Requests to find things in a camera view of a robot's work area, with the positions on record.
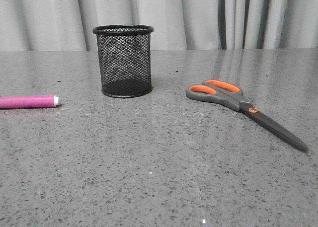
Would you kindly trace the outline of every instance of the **black mesh pen holder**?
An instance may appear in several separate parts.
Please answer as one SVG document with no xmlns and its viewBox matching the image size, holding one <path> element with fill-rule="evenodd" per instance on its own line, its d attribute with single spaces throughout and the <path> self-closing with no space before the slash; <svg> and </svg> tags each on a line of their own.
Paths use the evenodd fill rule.
<svg viewBox="0 0 318 227">
<path fill-rule="evenodd" d="M 97 35 L 102 92 L 131 98 L 152 90 L 150 33 L 144 25 L 109 25 L 93 29 Z"/>
</svg>

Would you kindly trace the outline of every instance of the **table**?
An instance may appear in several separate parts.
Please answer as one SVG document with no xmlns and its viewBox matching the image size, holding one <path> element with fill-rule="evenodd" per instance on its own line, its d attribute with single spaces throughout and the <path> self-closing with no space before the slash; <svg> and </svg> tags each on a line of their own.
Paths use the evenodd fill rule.
<svg viewBox="0 0 318 227">
<path fill-rule="evenodd" d="M 318 225 L 318 49 L 152 51 L 151 93 L 101 93 L 96 51 L 1 52 L 0 225 Z M 221 79 L 310 148 L 185 96 Z"/>
</svg>

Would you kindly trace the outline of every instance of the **scissor pivot screw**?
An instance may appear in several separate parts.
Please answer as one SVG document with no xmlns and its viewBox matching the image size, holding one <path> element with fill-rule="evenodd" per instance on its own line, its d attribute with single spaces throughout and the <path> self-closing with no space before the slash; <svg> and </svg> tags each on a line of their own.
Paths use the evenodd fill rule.
<svg viewBox="0 0 318 227">
<path fill-rule="evenodd" d="M 251 113 L 251 114 L 256 114 L 259 110 L 257 108 L 249 108 L 248 111 Z"/>
</svg>

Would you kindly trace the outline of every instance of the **curtain fold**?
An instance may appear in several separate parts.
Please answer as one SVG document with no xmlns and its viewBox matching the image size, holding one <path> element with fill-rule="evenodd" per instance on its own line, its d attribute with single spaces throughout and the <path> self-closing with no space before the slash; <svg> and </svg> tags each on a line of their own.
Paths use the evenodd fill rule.
<svg viewBox="0 0 318 227">
<path fill-rule="evenodd" d="M 0 0 L 0 51 L 96 50 L 92 28 L 151 25 L 152 50 L 318 47 L 318 0 Z"/>
</svg>

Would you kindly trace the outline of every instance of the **pink pen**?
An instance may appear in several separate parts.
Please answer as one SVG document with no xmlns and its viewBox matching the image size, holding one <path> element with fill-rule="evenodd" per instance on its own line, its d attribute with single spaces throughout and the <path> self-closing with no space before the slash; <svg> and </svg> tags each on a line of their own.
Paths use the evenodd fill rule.
<svg viewBox="0 0 318 227">
<path fill-rule="evenodd" d="M 0 109 L 56 107 L 59 104 L 56 95 L 0 97 Z"/>
</svg>

